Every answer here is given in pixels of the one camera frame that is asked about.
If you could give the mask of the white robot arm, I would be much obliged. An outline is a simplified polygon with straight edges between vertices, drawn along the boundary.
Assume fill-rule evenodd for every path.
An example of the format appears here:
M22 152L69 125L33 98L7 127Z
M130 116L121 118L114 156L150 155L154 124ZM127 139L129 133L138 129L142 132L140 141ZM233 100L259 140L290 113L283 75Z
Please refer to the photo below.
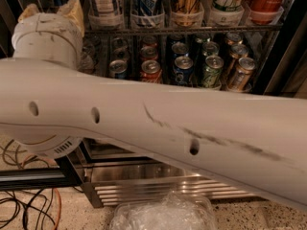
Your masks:
M307 101L115 80L77 69L79 18L36 13L0 60L0 132L60 158L104 139L258 196L307 209Z

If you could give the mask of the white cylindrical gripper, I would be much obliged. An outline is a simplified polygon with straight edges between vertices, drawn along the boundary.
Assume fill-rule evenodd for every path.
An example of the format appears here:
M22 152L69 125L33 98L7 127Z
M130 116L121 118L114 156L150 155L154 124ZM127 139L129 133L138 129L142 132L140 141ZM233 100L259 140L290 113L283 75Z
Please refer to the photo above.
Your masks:
M84 35L80 0L68 0L55 13L39 13L29 4L18 17L12 36L15 58L79 60Z

